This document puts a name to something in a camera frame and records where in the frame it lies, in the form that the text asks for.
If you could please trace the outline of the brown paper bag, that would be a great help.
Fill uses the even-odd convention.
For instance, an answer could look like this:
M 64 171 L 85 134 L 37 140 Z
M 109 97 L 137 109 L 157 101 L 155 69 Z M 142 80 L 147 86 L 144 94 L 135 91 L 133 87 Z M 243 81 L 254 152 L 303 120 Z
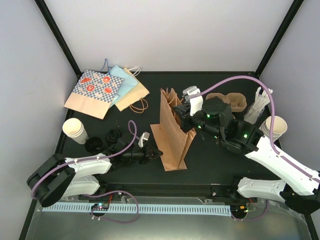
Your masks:
M 181 104 L 173 88 L 161 89 L 159 123 L 150 125 L 157 148 L 163 153 L 160 158 L 166 172 L 187 169 L 185 157 L 197 134 L 194 129 L 181 130 L 180 119 L 173 109 Z

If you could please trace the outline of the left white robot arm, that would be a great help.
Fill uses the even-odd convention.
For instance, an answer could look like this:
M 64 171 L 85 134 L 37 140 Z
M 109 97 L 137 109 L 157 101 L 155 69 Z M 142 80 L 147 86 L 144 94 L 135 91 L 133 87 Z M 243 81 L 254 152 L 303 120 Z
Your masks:
M 68 158 L 54 154 L 48 158 L 26 181 L 42 207 L 49 207 L 62 198 L 77 195 L 92 195 L 103 199 L 108 188 L 99 179 L 100 175 L 114 172 L 130 164 L 146 164 L 163 155 L 149 143 L 149 133 L 133 139 L 131 133 L 112 129 L 105 135 L 106 145 L 99 137 L 85 142 L 90 157 Z

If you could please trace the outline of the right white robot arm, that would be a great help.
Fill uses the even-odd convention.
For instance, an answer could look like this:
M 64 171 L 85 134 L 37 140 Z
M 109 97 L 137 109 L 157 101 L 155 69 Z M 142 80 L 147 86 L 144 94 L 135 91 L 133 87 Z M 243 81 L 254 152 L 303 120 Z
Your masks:
M 284 203 L 301 214 L 312 214 L 320 208 L 320 173 L 272 146 L 272 141 L 258 127 L 233 117 L 231 106 L 220 98 L 205 100 L 194 108 L 190 102 L 173 107 L 180 119 L 180 128 L 194 128 L 212 135 L 218 145 L 243 155 L 267 168 L 278 180 L 243 177 L 227 189 L 234 202 L 244 198 L 263 198 Z

